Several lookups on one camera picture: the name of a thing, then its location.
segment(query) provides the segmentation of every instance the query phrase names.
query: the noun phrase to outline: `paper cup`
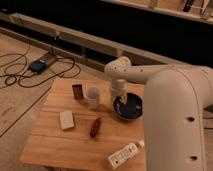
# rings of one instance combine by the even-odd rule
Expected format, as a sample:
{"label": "paper cup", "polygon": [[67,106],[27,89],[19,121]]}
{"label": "paper cup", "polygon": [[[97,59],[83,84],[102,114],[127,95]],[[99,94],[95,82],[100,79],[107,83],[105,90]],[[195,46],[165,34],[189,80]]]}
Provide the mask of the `paper cup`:
{"label": "paper cup", "polygon": [[100,90],[97,87],[87,89],[85,99],[90,109],[96,109],[100,103]]}

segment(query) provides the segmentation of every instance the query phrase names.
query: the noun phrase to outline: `black cable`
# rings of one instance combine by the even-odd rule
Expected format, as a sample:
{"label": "black cable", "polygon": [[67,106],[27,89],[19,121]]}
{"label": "black cable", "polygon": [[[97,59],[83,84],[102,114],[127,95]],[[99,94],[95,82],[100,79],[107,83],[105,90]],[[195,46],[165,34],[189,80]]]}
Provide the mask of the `black cable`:
{"label": "black cable", "polygon": [[213,127],[204,127],[204,129],[206,129],[206,130],[212,130]]}
{"label": "black cable", "polygon": [[203,119],[213,119],[213,117],[203,117]]}
{"label": "black cable", "polygon": [[[22,23],[22,26],[24,26],[24,22],[23,20],[21,19],[20,15],[17,14],[20,22]],[[4,58],[4,57],[10,57],[10,56],[18,56],[17,58],[15,58],[14,60],[10,61],[10,62],[7,62],[5,64],[2,64],[0,65],[0,68],[3,68],[3,67],[6,67],[3,72],[4,72],[4,75],[0,75],[0,78],[5,78],[5,85],[0,87],[0,89],[4,89],[4,88],[7,88],[9,86],[12,86],[14,85],[15,83],[17,83],[17,80],[21,77],[20,73],[23,72],[26,67],[27,67],[27,57],[26,55],[29,53],[30,51],[30,48],[31,48],[31,40],[29,37],[28,38],[28,48],[27,50],[25,51],[25,53],[23,54],[20,54],[20,53],[9,53],[9,54],[4,54],[4,55],[1,55],[0,58]],[[21,59],[24,59],[24,62],[23,63],[20,63],[18,62],[19,60]],[[22,68],[16,72],[13,72],[13,73],[9,73],[8,70],[14,66],[22,66]]]}
{"label": "black cable", "polygon": [[43,80],[43,81],[41,81],[41,82],[39,82],[39,83],[37,83],[37,84],[34,84],[34,85],[24,85],[24,84],[22,83],[25,79],[32,78],[32,77],[26,77],[25,74],[26,74],[27,71],[25,71],[25,72],[23,72],[23,74],[19,77],[19,79],[18,79],[18,81],[17,81],[17,82],[18,82],[18,85],[19,85],[20,87],[23,87],[23,88],[33,88],[33,87],[37,87],[37,86],[39,86],[39,85],[41,85],[41,84],[47,82],[48,80],[50,80],[50,79],[52,79],[52,78],[54,78],[54,77],[57,77],[57,76],[61,77],[61,74],[65,74],[66,72],[72,70],[74,67],[77,67],[77,68],[78,68],[78,72],[77,72],[76,74],[74,74],[74,75],[72,75],[72,76],[69,76],[69,77],[65,77],[65,76],[62,76],[62,77],[63,77],[63,78],[74,78],[74,77],[76,77],[77,75],[79,75],[79,74],[81,73],[81,68],[80,68],[79,65],[77,65],[77,64],[75,63],[75,60],[74,60],[74,59],[69,58],[69,57],[61,57],[61,58],[58,58],[57,61],[60,60],[60,59],[69,59],[69,60],[72,60],[72,63],[70,63],[70,62],[59,61],[59,62],[68,63],[68,64],[72,64],[72,65],[71,65],[68,69],[65,69],[65,70],[63,70],[63,71],[61,71],[61,72],[59,72],[59,73],[56,73],[55,71],[53,71],[53,70],[50,69],[50,67],[49,67],[50,71],[51,71],[54,75],[52,75],[52,76],[50,76],[49,78],[47,78],[47,79],[45,79],[45,80]]}

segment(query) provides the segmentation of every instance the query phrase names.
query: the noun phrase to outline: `bowl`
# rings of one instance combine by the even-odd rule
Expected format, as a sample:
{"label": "bowl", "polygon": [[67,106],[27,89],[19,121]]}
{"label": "bowl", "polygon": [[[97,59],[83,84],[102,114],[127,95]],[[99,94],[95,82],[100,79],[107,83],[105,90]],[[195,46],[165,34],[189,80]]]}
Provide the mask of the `bowl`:
{"label": "bowl", "polygon": [[115,113],[124,120],[135,120],[143,115],[143,100],[136,94],[127,93],[126,103],[121,97],[117,97],[113,102]]}

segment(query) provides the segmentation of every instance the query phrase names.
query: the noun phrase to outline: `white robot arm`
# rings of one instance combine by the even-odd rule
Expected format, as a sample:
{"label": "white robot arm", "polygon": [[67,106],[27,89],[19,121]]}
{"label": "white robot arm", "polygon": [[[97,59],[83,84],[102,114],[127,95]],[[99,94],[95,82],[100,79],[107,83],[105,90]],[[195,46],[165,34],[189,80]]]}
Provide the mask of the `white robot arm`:
{"label": "white robot arm", "polygon": [[127,57],[121,57],[107,64],[105,73],[145,84],[147,171],[206,171],[203,108],[213,104],[211,68],[131,66]]}

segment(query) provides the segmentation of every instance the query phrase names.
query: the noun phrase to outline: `floor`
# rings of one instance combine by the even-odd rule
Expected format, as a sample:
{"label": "floor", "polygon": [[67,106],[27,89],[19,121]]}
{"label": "floor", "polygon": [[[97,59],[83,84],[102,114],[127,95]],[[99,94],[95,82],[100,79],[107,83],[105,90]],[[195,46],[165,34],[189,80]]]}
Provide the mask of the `floor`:
{"label": "floor", "polygon": [[[0,55],[5,53],[23,53],[26,51],[27,44],[8,36],[0,34]],[[32,61],[45,51],[32,46],[27,57],[29,61]],[[93,70],[84,65],[79,64],[82,72],[76,78],[79,79],[104,79],[109,80],[102,72]],[[34,121],[37,118],[37,114],[45,100],[45,96],[42,97],[38,103],[36,103],[28,112],[22,117],[26,108],[32,104],[48,86],[51,85],[53,80],[42,85],[37,89],[23,89],[17,86],[11,86],[7,89],[0,90],[0,135],[4,133],[0,138],[0,170],[1,171],[45,171],[43,167],[23,165],[19,162],[19,156],[22,152],[24,144],[27,140],[28,134],[33,126]],[[17,122],[10,128],[8,125]],[[212,120],[205,120],[205,125],[211,127],[213,125]],[[213,170],[213,133],[212,130],[205,130],[206,138],[206,155],[208,171]]]}

